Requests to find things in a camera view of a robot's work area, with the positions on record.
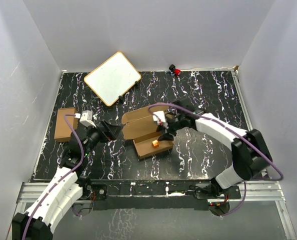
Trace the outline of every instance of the small orange object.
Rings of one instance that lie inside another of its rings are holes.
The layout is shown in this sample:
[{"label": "small orange object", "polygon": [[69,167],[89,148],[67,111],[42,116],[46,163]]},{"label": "small orange object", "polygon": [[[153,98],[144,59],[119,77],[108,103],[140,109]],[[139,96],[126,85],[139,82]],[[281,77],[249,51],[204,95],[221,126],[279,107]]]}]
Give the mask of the small orange object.
[{"label": "small orange object", "polygon": [[152,146],[153,146],[153,148],[158,148],[160,146],[159,141],[158,140],[152,141]]}]

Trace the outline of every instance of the red object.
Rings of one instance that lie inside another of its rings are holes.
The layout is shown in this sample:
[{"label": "red object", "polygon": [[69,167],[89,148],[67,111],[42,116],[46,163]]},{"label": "red object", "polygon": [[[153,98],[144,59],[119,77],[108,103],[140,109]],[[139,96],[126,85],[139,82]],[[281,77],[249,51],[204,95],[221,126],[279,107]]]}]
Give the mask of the red object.
[{"label": "red object", "polygon": [[181,74],[181,70],[175,68],[174,73],[176,76],[179,76]]}]

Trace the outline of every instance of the cardboard box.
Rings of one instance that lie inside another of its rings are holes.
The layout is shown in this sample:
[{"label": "cardboard box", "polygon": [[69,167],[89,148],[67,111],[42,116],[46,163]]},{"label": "cardboard box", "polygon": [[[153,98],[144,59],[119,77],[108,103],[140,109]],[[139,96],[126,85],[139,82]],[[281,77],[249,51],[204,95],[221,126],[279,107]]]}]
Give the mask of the cardboard box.
[{"label": "cardboard box", "polygon": [[[55,125],[55,141],[62,143],[68,142],[71,139],[71,129],[64,120],[65,114],[76,114],[77,111],[74,107],[59,108],[57,110],[56,125]],[[78,128],[78,119],[73,116],[67,116],[68,122],[73,126],[74,129]]]},{"label": "cardboard box", "polygon": [[[173,148],[173,141],[161,141],[159,147],[154,148],[152,142],[161,135],[156,132],[157,124],[148,111],[149,106],[124,113],[121,122],[125,124],[122,129],[125,140],[133,140],[139,159],[158,154]],[[154,112],[165,111],[168,106],[154,107]]]}]

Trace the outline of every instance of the black table surface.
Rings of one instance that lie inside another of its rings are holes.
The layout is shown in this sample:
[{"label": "black table surface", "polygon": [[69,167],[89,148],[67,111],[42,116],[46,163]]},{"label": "black table surface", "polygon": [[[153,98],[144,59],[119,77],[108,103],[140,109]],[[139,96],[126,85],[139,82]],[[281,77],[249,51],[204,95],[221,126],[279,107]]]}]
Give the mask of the black table surface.
[{"label": "black table surface", "polygon": [[[106,120],[121,125],[126,112],[157,102],[171,103],[189,97],[196,108],[207,109],[221,120],[247,129],[232,72],[183,71],[179,77],[169,71],[144,71],[138,87],[132,87],[125,101],[106,106],[84,83],[85,72],[64,73],[51,114],[32,182],[50,180],[61,162],[67,143],[54,140],[57,110],[75,107],[81,113],[93,111],[95,124]],[[231,153],[212,137],[193,129],[181,129],[172,150],[139,160],[133,145],[120,133],[116,141],[99,143],[90,152],[83,174],[94,180],[208,180],[232,163]]]}]

